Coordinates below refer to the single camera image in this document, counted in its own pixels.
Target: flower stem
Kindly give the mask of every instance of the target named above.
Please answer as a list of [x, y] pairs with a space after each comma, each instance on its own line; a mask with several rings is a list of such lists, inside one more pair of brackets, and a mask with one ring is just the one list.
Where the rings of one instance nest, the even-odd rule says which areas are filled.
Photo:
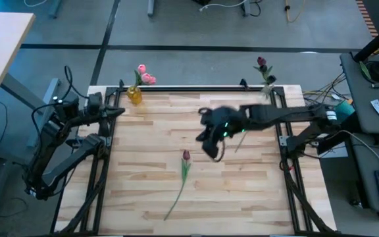
[[182, 190], [184, 190], [184, 185], [185, 185], [185, 181], [186, 181], [186, 180], [187, 180], [187, 179], [183, 180], [183, 182], [182, 182], [182, 186], [181, 186], [181, 190], [179, 191], [178, 197], [176, 197], [176, 200], [175, 200], [175, 202], [174, 202], [174, 205], [172, 205], [172, 207], [170, 208], [168, 214], [166, 214], [166, 216], [164, 217], [163, 221], [165, 221], [166, 219], [168, 219], [168, 217], [169, 217], [170, 213], [172, 212], [172, 210], [174, 209], [176, 203], [178, 203], [178, 200], [179, 200], [179, 197], [181, 196]]

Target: glass vase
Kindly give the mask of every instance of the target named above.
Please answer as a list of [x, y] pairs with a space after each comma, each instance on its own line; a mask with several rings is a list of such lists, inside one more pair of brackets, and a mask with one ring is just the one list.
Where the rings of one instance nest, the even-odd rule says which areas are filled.
[[126, 90], [126, 95], [130, 98], [131, 103], [134, 105], [138, 105], [143, 100], [143, 96], [141, 94], [141, 90], [138, 87], [130, 86], [128, 90]]

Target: gray floor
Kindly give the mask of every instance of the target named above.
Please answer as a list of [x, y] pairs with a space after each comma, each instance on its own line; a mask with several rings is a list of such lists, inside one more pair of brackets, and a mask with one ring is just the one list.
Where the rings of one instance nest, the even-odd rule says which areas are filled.
[[[213, 3], [237, 2], [213, 0]], [[22, 0], [0, 0], [0, 11], [36, 14], [26, 43], [101, 44], [113, 3], [114, 0], [65, 0], [56, 20], [47, 15], [51, 1], [28, 8]], [[300, 3], [291, 1], [292, 15], [299, 10]], [[355, 0], [307, 1], [305, 11], [293, 24], [286, 23], [284, 0], [264, 0], [261, 7], [263, 13], [259, 18], [244, 18], [239, 8], [211, 7], [200, 13], [199, 5], [190, 0], [157, 0], [155, 16], [147, 18], [147, 0], [121, 0], [109, 44], [343, 49], [361, 48], [372, 39]], [[63, 66], [70, 65], [74, 85], [85, 93], [98, 54], [99, 50], [89, 49], [21, 49], [10, 73], [38, 96], [43, 96], [52, 78], [64, 81]], [[301, 84], [304, 90], [318, 89], [341, 72], [337, 53], [108, 50], [97, 84], [117, 85], [120, 79], [131, 84], [132, 70], [141, 63], [147, 65], [160, 85], [237, 84], [241, 78], [257, 84], [258, 73], [252, 66], [258, 56], [265, 57], [274, 66], [273, 74], [279, 84]], [[347, 84], [340, 84], [338, 89], [349, 93]], [[3, 90], [0, 90], [0, 101], [9, 108], [9, 125], [0, 148], [31, 157], [32, 151], [25, 146], [32, 131], [31, 110]], [[0, 134], [3, 123], [4, 117], [0, 115]], [[69, 153], [67, 147], [60, 148], [50, 166], [56, 165]], [[338, 170], [335, 163], [332, 164], [323, 163], [323, 167], [338, 230], [379, 236], [376, 215], [349, 206], [346, 198], [349, 182], [346, 180], [352, 179], [349, 175], [343, 176], [346, 180], [332, 178], [331, 174]], [[21, 203], [11, 199], [13, 197], [24, 198], [29, 209], [23, 214], [0, 219], [2, 236], [4, 233], [29, 236], [49, 231], [58, 198], [37, 201], [26, 196], [23, 189], [21, 170], [14, 168], [0, 197], [0, 213], [12, 213], [22, 208]]]

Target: dark red tulip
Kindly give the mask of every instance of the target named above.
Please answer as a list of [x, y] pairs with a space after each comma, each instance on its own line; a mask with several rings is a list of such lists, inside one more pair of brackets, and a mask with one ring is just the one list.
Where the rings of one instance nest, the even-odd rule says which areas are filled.
[[266, 65], [267, 62], [266, 62], [266, 60], [264, 58], [258, 57], [257, 63], [258, 63], [259, 66], [264, 66], [264, 65]]
[[188, 150], [184, 150], [184, 153], [182, 154], [182, 158], [186, 161], [189, 161], [191, 158], [190, 152]]

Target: black metal frame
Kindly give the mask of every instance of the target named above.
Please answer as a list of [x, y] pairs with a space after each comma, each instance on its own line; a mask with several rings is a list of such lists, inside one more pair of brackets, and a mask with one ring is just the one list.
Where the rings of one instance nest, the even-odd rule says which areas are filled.
[[[127, 86], [124, 86], [122, 81], [120, 82], [119, 87], [108, 87], [106, 90], [106, 95], [110, 95], [112, 93], [116, 92], [116, 97], [115, 97], [115, 106], [119, 105], [119, 97], [121, 92], [125, 92], [128, 89]], [[240, 86], [230, 86], [230, 87], [224, 87], [224, 86], [151, 86], [151, 87], [141, 87], [141, 90], [143, 92], [259, 92], [261, 91], [262, 87], [252, 87], [248, 88], [247, 86], [243, 86], [243, 83], [241, 81]], [[281, 101], [281, 106], [282, 107], [287, 107], [286, 104], [286, 97], [284, 94], [284, 88], [276, 86], [274, 87], [274, 92], [276, 96], [279, 97]], [[272, 105], [278, 106], [276, 102], [276, 97], [275, 95], [271, 96], [271, 103]], [[292, 129], [291, 129], [291, 124], [286, 123], [286, 130], [289, 136], [293, 135]], [[111, 126], [111, 135], [113, 135], [114, 132], [114, 124]], [[282, 127], [281, 124], [276, 125], [276, 134], [277, 136], [283, 136], [282, 133]], [[280, 154], [281, 154], [281, 159], [286, 160], [287, 157], [285, 157], [284, 153], [282, 152], [284, 150], [284, 147], [280, 145]], [[107, 178], [107, 168], [109, 166], [109, 158], [105, 160], [103, 164], [103, 171], [101, 174], [101, 178], [99, 179], [98, 183], [94, 188], [92, 188], [94, 182], [95, 182], [95, 171], [97, 170], [97, 161], [93, 160], [93, 165], [91, 167], [91, 173], [89, 177], [89, 186], [88, 186], [88, 191], [86, 194], [86, 202], [82, 206], [82, 208], [79, 210], [78, 214], [75, 216], [73, 221], [74, 223], [78, 223], [81, 221], [81, 227], [79, 232], [69, 232], [69, 233], [54, 233], [55, 229], [55, 223], [57, 222], [57, 217], [58, 217], [58, 212], [59, 208], [61, 206], [61, 200], [62, 196], [60, 197], [59, 203], [57, 210], [55, 212], [55, 216], [53, 219], [52, 223], [52, 228], [51, 228], [51, 234], [49, 236], [91, 236], [91, 235], [98, 235], [98, 230], [99, 230], [99, 224], [100, 224], [100, 218], [101, 218], [101, 210], [103, 206], [103, 195], [105, 191], [105, 184], [106, 184], [106, 178]], [[288, 169], [287, 163], [283, 163], [283, 166]], [[295, 177], [296, 177], [296, 183], [297, 187], [299, 188], [300, 192], [304, 197], [306, 197], [305, 193], [305, 187], [303, 185], [303, 179], [302, 179], [302, 174], [301, 174], [301, 167], [299, 165], [298, 160], [293, 161], [293, 167], [294, 167], [294, 172], [295, 172]], [[313, 225], [311, 222], [310, 216], [308, 216], [306, 210], [303, 208], [303, 218], [305, 220], [305, 228], [306, 230], [301, 230], [301, 227], [299, 225], [299, 217], [297, 215], [297, 209], [296, 209], [296, 204], [295, 204], [295, 198], [293, 196], [292, 190], [288, 186], [288, 181], [285, 179], [286, 183], [286, 189], [288, 193], [288, 202], [289, 202], [289, 207], [290, 207], [290, 213], [291, 213], [291, 218], [292, 218], [292, 224], [293, 224], [293, 232], [295, 235], [299, 236], [350, 236], [350, 235], [344, 235], [344, 234], [338, 234], [338, 233], [321, 233], [321, 232], [314, 232], [313, 231]], [[94, 201], [95, 196], [99, 194], [99, 197], [97, 199], [97, 205], [96, 205], [96, 214], [95, 214], [95, 220], [93, 223], [93, 228], [91, 231], [87, 230], [87, 222], [88, 222], [88, 212], [91, 203]]]
[[[119, 87], [108, 87], [105, 91], [105, 104], [109, 105], [111, 102], [111, 97], [114, 95], [114, 106], [118, 107], [119, 105], [119, 99], [121, 92], [124, 92], [124, 84], [121, 81]], [[110, 131], [109, 131], [109, 138], [112, 140], [114, 136], [114, 130], [115, 130], [115, 124], [116, 121], [110, 121]], [[86, 200], [81, 206], [81, 208], [78, 210], [75, 217], [70, 221], [70, 223], [60, 232], [54, 232], [55, 230], [55, 224], [57, 222], [57, 217], [59, 214], [59, 209], [61, 207], [61, 201], [63, 198], [64, 190], [60, 194], [60, 198], [57, 204], [57, 209], [55, 210], [55, 215], [53, 218], [50, 234], [47, 236], [95, 236], [99, 232], [99, 225], [100, 225], [100, 218], [102, 213], [102, 207], [103, 207], [103, 197], [105, 195], [105, 187], [106, 187], [106, 181], [107, 181], [107, 175], [108, 175], [108, 169], [109, 169], [109, 160], [111, 158], [111, 149], [112, 149], [112, 143], [110, 145], [107, 144], [107, 154], [103, 158], [103, 166], [102, 171], [99, 176], [99, 179], [97, 180], [96, 174], [97, 174], [97, 167], [99, 165], [100, 159], [96, 159], [95, 156], [93, 156], [93, 163], [91, 164], [91, 170], [90, 170], [90, 176], [89, 176], [89, 182], [88, 182], [88, 188], [86, 192]], [[93, 220], [93, 226], [91, 230], [88, 230], [88, 219], [89, 219], [89, 210], [91, 207], [91, 204], [94, 202], [95, 198], [97, 197], [96, 202], [96, 210], [95, 210], [95, 218]], [[77, 228], [77, 226], [80, 225], [80, 231], [74, 232]]]

